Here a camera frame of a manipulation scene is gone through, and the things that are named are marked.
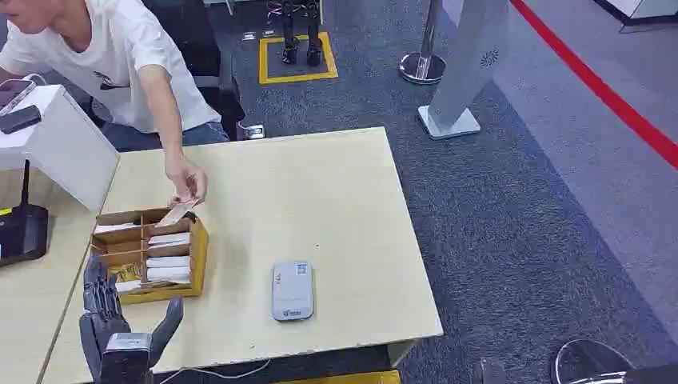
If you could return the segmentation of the person's left hand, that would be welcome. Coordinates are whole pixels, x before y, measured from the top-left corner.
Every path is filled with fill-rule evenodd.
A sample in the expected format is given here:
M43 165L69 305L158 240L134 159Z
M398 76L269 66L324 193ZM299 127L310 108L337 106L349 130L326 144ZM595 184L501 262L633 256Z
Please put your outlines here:
M205 201L208 178L203 169L185 155L166 158L165 172L174 187L171 205L183 202L194 202L198 205Z

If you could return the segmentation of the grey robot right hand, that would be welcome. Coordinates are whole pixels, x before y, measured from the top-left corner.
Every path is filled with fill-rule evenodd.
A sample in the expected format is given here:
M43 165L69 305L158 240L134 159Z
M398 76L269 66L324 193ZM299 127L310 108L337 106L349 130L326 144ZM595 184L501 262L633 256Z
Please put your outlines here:
M505 364L496 358L480 358L473 364L472 384L505 384Z

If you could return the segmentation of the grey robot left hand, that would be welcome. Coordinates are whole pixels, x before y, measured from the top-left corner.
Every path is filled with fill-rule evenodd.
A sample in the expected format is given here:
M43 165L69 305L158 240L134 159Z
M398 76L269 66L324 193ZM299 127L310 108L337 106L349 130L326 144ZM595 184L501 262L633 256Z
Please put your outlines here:
M116 277L98 252L90 253L82 277L84 312L78 325L93 381L153 383L153 368L183 319L183 298L169 301L153 332L133 332L122 313Z

